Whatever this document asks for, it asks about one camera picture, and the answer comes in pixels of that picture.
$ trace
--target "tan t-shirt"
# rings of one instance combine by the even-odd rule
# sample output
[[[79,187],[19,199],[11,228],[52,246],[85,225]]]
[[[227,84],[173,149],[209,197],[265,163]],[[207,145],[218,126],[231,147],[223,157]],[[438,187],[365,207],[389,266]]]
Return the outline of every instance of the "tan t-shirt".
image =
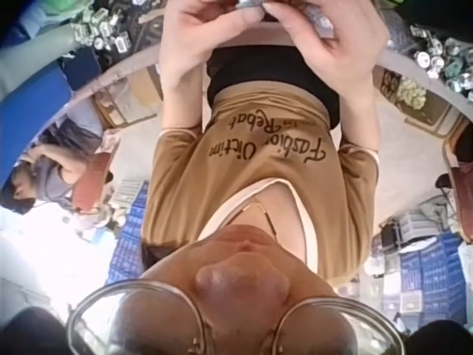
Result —
[[[322,103],[283,83],[224,89],[205,133],[160,137],[143,242],[196,241],[225,201],[266,178],[289,181],[300,196],[316,230],[319,275],[348,281],[369,254],[378,164],[343,140],[337,151]]]

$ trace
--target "glasses frame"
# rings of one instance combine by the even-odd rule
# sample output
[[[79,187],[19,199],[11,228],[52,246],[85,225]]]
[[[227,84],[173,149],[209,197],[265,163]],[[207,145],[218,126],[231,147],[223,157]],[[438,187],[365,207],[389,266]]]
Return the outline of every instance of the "glasses frame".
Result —
[[[167,283],[162,283],[160,281],[142,279],[127,280],[121,281],[119,283],[114,283],[112,285],[106,285],[92,292],[89,296],[87,296],[80,303],[78,303],[78,305],[70,314],[69,319],[66,323],[67,344],[71,351],[74,353],[74,355],[81,355],[76,351],[73,344],[75,325],[78,323],[78,320],[80,320],[81,317],[84,315],[84,313],[90,308],[90,306],[95,304],[98,300],[105,296],[113,296],[114,294],[118,294],[122,291],[131,291],[134,289],[146,289],[150,291],[165,290],[171,292],[172,294],[176,294],[179,297],[182,297],[188,303],[188,306],[190,307],[198,321],[197,324],[199,331],[199,342],[194,343],[195,348],[192,349],[193,352],[190,354],[206,355],[206,350],[208,347],[207,342],[209,341],[209,339],[206,336],[207,334],[205,333],[202,314],[199,312],[197,306],[184,292],[182,292],[177,287],[171,286]],[[273,336],[273,342],[271,346],[271,353],[273,355],[280,355],[284,353],[280,352],[278,340],[285,321],[297,309],[307,305],[330,307],[332,309],[343,311],[344,313],[355,317],[357,320],[365,322],[370,327],[374,328],[378,333],[387,335],[390,338],[389,340],[391,341],[391,343],[395,346],[395,350],[398,355],[405,355],[405,348],[404,343],[401,339],[401,335],[399,334],[395,326],[385,316],[361,302],[343,297],[312,297],[296,303],[293,307],[286,311],[284,316],[279,321],[276,328],[276,332]]]

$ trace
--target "nose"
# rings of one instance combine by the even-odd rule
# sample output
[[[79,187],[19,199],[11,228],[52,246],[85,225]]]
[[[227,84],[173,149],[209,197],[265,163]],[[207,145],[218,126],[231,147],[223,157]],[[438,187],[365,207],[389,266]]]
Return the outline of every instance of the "nose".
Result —
[[[290,283],[265,256],[240,252],[201,268],[196,287],[201,311],[218,329],[258,333],[281,317]]]

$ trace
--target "necklace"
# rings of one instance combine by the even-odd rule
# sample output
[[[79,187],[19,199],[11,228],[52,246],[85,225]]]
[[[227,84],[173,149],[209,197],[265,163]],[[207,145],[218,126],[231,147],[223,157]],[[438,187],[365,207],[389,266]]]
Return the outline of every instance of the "necklace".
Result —
[[[252,205],[256,204],[259,209],[261,209],[261,211],[263,212],[263,214],[265,215],[265,218],[266,218],[266,221],[268,222],[268,225],[269,225],[269,228],[271,230],[271,233],[273,234],[273,237],[274,239],[276,239],[276,241],[278,240],[278,237],[277,237],[277,233],[276,233],[276,229],[274,228],[274,225],[273,225],[273,222],[271,222],[271,219],[269,217],[269,214],[268,214],[268,211],[266,211],[265,207],[262,205],[261,202],[259,202],[259,200],[256,198],[256,197],[253,197],[253,200],[249,202],[248,205],[246,205],[243,209],[241,209],[238,213],[236,213],[231,219],[230,221],[228,221],[227,224],[231,224],[234,220],[236,220],[240,215],[241,213],[245,212],[246,210],[248,210]]]

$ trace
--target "glasses lens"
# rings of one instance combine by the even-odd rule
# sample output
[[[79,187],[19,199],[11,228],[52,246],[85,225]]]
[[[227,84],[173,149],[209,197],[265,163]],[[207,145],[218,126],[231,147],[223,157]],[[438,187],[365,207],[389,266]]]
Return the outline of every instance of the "glasses lens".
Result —
[[[379,355],[393,345],[377,325],[340,308],[314,304],[301,305],[283,320],[275,344],[280,354],[291,355]]]
[[[193,306],[164,288],[105,294],[85,307],[69,325],[77,354],[193,354],[203,343]]]

